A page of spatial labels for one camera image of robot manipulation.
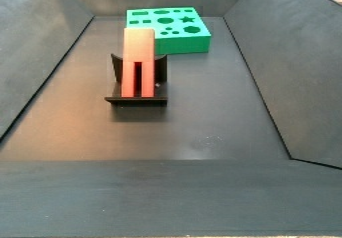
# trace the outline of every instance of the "circular hole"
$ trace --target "circular hole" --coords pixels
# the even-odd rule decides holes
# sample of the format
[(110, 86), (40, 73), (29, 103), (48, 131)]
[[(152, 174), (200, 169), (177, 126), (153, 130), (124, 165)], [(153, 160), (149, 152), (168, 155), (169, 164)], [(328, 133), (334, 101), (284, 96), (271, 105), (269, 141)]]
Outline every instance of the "circular hole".
[(196, 26), (187, 26), (184, 27), (184, 31), (191, 34), (196, 34), (200, 31), (200, 28)]
[(157, 11), (155, 11), (155, 14), (167, 14), (167, 13), (169, 13), (168, 10), (157, 10)]
[(173, 19), (172, 18), (159, 18), (157, 22), (161, 24), (169, 24), (173, 22)]

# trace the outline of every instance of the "black holder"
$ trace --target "black holder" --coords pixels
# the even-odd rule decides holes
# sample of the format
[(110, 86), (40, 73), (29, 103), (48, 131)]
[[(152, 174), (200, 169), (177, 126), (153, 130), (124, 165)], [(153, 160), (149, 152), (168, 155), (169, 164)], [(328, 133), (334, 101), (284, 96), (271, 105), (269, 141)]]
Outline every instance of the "black holder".
[(136, 95), (134, 97), (121, 97), (121, 76), (122, 76), (122, 59), (113, 54), (112, 66), (114, 72), (114, 85), (110, 97), (104, 99), (113, 105), (167, 105), (167, 55), (155, 58), (155, 96), (141, 97), (141, 69), (136, 67)]

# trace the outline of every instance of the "red block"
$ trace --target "red block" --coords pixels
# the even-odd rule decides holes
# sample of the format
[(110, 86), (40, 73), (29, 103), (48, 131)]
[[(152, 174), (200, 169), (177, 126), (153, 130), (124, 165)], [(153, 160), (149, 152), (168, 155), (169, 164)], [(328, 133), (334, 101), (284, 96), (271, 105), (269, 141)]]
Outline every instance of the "red block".
[(155, 31), (152, 28), (124, 29), (121, 97), (134, 97), (137, 63), (141, 63), (141, 97), (153, 97)]

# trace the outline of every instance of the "shape sorter block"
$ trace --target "shape sorter block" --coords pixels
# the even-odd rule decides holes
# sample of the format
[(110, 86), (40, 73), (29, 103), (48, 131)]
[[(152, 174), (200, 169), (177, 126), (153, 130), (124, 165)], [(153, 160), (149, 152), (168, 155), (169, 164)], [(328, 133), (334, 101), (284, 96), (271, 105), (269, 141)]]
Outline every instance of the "shape sorter block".
[(126, 27), (153, 28), (156, 55), (208, 52), (211, 34), (192, 7), (126, 10)]

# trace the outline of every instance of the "rectangular block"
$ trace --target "rectangular block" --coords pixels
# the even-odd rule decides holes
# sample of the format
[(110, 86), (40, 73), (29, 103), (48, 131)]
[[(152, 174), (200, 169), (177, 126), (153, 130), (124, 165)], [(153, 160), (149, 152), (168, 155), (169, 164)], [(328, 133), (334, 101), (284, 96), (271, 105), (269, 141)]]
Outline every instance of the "rectangular block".
[(126, 27), (155, 30), (155, 54), (208, 52), (211, 34), (192, 7), (126, 10)]

